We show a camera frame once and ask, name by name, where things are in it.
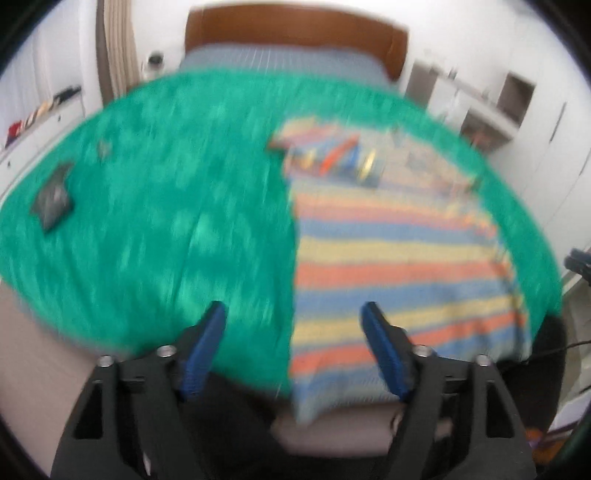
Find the pillow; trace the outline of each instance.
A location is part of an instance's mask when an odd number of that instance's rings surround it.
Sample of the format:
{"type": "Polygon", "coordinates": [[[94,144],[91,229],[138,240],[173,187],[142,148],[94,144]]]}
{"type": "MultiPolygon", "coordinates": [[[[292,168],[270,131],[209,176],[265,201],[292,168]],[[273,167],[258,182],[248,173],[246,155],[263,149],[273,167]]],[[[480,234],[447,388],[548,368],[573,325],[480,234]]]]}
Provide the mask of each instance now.
{"type": "Polygon", "coordinates": [[[378,59],[347,48],[211,44],[189,52],[180,70],[212,67],[309,73],[384,89],[395,87],[378,59]]]}

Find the metal screw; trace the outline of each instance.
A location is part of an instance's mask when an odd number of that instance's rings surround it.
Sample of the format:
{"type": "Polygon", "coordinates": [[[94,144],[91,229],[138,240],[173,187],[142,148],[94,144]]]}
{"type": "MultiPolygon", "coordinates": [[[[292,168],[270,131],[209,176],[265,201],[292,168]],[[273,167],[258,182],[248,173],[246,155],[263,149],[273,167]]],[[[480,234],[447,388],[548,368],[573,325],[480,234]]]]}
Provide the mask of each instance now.
{"type": "Polygon", "coordinates": [[[115,359],[110,355],[103,355],[96,362],[99,367],[110,367],[114,363],[115,359]]]}
{"type": "Polygon", "coordinates": [[[161,356],[162,358],[166,358],[168,356],[173,356],[177,352],[177,349],[173,345],[163,345],[159,346],[156,350],[156,355],[161,356]]]}
{"type": "Polygon", "coordinates": [[[486,355],[478,355],[476,357],[476,363],[481,367],[489,367],[492,365],[491,359],[486,355]]]}
{"type": "Polygon", "coordinates": [[[415,345],[413,347],[413,353],[416,356],[430,356],[433,353],[433,349],[426,345],[415,345]]]}

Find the blue gripper pad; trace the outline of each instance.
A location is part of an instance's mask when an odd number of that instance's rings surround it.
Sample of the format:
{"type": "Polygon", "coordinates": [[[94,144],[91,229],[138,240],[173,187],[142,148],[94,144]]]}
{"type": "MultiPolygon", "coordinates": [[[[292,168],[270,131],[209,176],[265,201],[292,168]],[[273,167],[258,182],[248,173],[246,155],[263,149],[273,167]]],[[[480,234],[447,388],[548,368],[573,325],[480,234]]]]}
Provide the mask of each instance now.
{"type": "Polygon", "coordinates": [[[374,302],[361,308],[361,326],[388,389],[405,401],[412,393],[417,378],[412,343],[402,328],[387,322],[374,302]]]}
{"type": "Polygon", "coordinates": [[[211,310],[209,318],[203,319],[202,322],[205,322],[203,333],[195,343],[185,364],[180,389],[185,399],[194,397],[201,392],[207,374],[212,367],[213,357],[226,328],[226,308],[223,303],[217,302],[215,308],[211,310]]]}

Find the white drawer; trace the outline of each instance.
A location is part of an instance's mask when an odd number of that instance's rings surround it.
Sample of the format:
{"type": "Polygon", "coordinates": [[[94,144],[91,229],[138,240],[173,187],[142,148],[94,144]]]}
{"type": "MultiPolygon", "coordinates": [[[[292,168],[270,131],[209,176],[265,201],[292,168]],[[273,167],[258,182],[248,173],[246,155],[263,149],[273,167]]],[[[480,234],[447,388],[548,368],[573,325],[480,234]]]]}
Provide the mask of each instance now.
{"type": "Polygon", "coordinates": [[[39,126],[35,128],[35,141],[40,150],[45,150],[46,146],[54,143],[56,138],[61,139],[64,136],[64,130],[72,129],[72,124],[77,125],[82,121],[84,111],[82,110],[82,102],[77,97],[66,102],[57,108],[55,112],[43,120],[39,126]]]}
{"type": "Polygon", "coordinates": [[[20,174],[38,154],[35,132],[27,135],[0,163],[0,199],[14,186],[20,174]]]}

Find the cable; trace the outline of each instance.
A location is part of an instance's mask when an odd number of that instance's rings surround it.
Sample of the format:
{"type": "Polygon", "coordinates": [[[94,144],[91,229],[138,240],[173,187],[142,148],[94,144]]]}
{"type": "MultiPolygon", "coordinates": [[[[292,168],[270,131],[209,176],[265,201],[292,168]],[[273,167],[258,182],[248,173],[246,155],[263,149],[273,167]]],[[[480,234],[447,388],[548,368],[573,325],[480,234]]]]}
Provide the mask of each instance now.
{"type": "Polygon", "coordinates": [[[578,346],[583,346],[583,345],[591,345],[591,340],[584,340],[583,342],[570,343],[567,346],[562,347],[562,348],[554,348],[552,350],[546,350],[545,352],[540,352],[535,355],[531,355],[528,359],[523,360],[522,363],[526,364],[526,363],[531,362],[532,360],[544,358],[545,356],[555,355],[556,353],[565,352],[566,350],[569,350],[571,348],[576,348],[578,346]]]}

